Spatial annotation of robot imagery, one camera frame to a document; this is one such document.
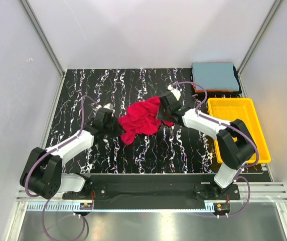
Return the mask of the red polo shirt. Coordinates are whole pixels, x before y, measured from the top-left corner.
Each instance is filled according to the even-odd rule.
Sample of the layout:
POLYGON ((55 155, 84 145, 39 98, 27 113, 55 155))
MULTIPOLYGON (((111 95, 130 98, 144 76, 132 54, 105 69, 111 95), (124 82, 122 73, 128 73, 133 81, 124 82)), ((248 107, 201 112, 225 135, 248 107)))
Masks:
POLYGON ((173 126, 173 122, 160 120, 157 114, 160 99, 152 97, 145 101, 138 101, 127 108, 126 115, 118 118, 119 124, 124 129, 121 140, 126 145, 131 145, 136 135, 152 135, 157 133, 161 124, 173 126))

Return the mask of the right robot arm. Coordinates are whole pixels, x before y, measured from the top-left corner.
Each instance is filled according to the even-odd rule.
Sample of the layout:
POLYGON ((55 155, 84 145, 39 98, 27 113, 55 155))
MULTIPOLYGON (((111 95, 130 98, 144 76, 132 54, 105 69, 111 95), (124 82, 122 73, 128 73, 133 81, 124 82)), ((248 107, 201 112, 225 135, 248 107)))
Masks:
POLYGON ((227 192, 253 155, 258 162, 258 148, 242 120, 229 122, 204 114, 197 108, 182 106, 180 96, 174 89, 159 96, 157 119, 197 130, 217 141, 222 164, 205 192, 218 198, 227 192))

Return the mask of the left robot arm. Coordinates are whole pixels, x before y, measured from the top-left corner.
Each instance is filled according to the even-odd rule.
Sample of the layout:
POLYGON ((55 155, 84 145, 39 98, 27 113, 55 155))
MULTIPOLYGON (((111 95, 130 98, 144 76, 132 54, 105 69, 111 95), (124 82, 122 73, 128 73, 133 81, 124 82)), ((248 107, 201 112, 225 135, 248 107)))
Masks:
POLYGON ((62 167, 81 152, 92 148, 104 137, 119 137, 124 132, 112 105, 99 107, 93 120, 67 140, 46 149, 32 149, 20 177, 20 185, 27 186, 29 196, 52 198, 57 193, 84 194, 86 177, 63 173, 62 167))

